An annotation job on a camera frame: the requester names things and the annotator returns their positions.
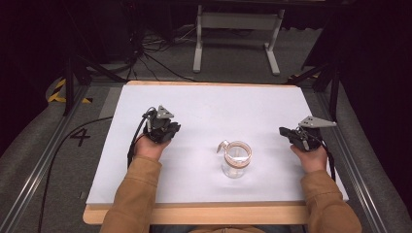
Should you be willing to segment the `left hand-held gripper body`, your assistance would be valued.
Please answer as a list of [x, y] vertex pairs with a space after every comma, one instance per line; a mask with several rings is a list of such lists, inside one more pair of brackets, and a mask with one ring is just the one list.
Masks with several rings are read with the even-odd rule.
[[147, 120], [143, 133], [155, 143], [164, 143], [174, 136], [169, 133], [168, 127], [174, 115], [159, 105], [158, 108], [150, 107], [144, 114]]

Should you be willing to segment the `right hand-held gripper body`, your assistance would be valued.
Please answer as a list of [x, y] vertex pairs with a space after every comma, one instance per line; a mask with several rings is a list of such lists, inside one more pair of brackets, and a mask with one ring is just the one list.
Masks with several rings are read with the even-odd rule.
[[335, 121], [308, 116], [292, 131], [291, 143], [300, 150], [316, 150], [323, 143], [321, 128], [334, 127], [336, 125]]

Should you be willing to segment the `clear glass jar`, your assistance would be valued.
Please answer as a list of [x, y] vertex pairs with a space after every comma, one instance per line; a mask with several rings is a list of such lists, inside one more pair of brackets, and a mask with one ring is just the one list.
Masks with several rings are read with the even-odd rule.
[[218, 145], [217, 152], [221, 150], [223, 151], [221, 164], [223, 173], [231, 179], [241, 178], [252, 160], [250, 146], [241, 141], [224, 140]]

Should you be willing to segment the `person's left hand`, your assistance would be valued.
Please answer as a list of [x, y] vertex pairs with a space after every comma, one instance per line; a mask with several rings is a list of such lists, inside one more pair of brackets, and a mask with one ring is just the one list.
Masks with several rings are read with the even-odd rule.
[[159, 161], [162, 156], [163, 151], [170, 144], [170, 141], [164, 143], [155, 143], [146, 135], [141, 134], [135, 142], [134, 155], [144, 156], [150, 159]]

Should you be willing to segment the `person's right hand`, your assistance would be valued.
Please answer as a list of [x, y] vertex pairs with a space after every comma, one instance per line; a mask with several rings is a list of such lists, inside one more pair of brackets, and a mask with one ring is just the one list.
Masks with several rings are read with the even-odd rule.
[[304, 151], [291, 145], [291, 150], [299, 158], [301, 166], [306, 173], [326, 170], [327, 154], [324, 148], [319, 147], [316, 150]]

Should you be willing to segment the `white paper sheet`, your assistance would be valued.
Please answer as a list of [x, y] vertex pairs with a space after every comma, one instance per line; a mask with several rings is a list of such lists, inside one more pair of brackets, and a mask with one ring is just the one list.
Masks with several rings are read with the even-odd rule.
[[[311, 111], [298, 87], [125, 85], [87, 203], [112, 204], [143, 113], [163, 106], [181, 125], [160, 158], [160, 204], [301, 201], [304, 173], [282, 127], [295, 128]], [[242, 177], [222, 170], [222, 141], [252, 149]]]

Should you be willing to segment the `black tripod stand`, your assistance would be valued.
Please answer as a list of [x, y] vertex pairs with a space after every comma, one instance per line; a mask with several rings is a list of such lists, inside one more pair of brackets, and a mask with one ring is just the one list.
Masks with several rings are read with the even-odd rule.
[[82, 30], [78, 27], [78, 23], [72, 15], [72, 8], [66, 4], [66, 1], [73, 3], [74, 0], [60, 0], [64, 12], [69, 18], [69, 27], [65, 36], [67, 58], [63, 75], [66, 81], [64, 115], [68, 116], [74, 112], [75, 105], [83, 101], [80, 97], [80, 92], [92, 82], [92, 77], [87, 69], [88, 67], [91, 67], [97, 74], [105, 76], [115, 83], [125, 83], [125, 79], [104, 68], [97, 62]]
[[317, 39], [302, 67], [312, 66], [312, 69], [300, 74], [290, 76], [286, 84], [297, 85], [314, 75], [318, 77], [312, 84], [315, 92], [324, 92], [329, 84], [330, 95], [328, 102], [328, 113], [333, 120], [337, 119], [337, 97], [339, 89], [338, 61], [339, 38], [342, 32], [341, 13], [333, 13], [327, 20], [326, 25]]

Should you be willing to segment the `wooden table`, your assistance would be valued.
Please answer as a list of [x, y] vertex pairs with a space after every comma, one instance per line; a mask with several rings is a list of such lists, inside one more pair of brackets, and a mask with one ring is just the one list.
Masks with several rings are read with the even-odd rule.
[[[239, 84], [239, 83], [161, 83], [130, 82], [137, 85], [219, 85], [219, 86], [281, 86], [293, 85]], [[100, 224], [110, 205], [89, 205], [86, 202], [84, 221]], [[156, 201], [151, 222], [153, 224], [305, 224], [308, 211], [301, 201], [273, 202], [217, 202], [160, 204]]]

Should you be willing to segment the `yellow black hazard tape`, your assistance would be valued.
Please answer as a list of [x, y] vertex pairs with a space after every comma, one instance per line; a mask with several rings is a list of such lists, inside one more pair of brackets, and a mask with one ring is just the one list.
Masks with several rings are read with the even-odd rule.
[[63, 86], [65, 86], [66, 80], [64, 78], [60, 79], [56, 84], [54, 90], [51, 93], [51, 96], [48, 98], [48, 102], [59, 102], [65, 103], [66, 98], [59, 95], [60, 91], [62, 90]]

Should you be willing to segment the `grey metal stand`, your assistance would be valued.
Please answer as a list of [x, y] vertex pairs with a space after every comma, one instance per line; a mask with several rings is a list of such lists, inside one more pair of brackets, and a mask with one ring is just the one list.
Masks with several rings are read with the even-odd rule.
[[284, 19], [284, 10], [279, 10], [274, 15], [240, 14], [240, 13], [210, 13], [205, 12], [201, 5], [197, 6], [196, 16], [196, 46], [192, 71], [201, 71], [203, 52], [202, 30], [210, 29], [245, 29], [271, 31], [271, 39], [264, 44], [267, 60], [274, 76], [280, 74], [274, 47]]

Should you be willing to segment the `aluminium rail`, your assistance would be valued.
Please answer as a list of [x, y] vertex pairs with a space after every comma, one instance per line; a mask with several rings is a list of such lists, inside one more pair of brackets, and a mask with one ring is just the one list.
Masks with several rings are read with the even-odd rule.
[[0, 233], [15, 231], [87, 92], [87, 85], [75, 88], [66, 116], [64, 104], [49, 104], [0, 159]]
[[365, 233], [389, 233], [374, 196], [374, 178], [382, 178], [375, 153], [366, 139], [345, 93], [336, 99], [337, 126], [324, 129], [326, 143], [335, 157], [337, 172], [348, 191], [349, 203], [360, 216]]

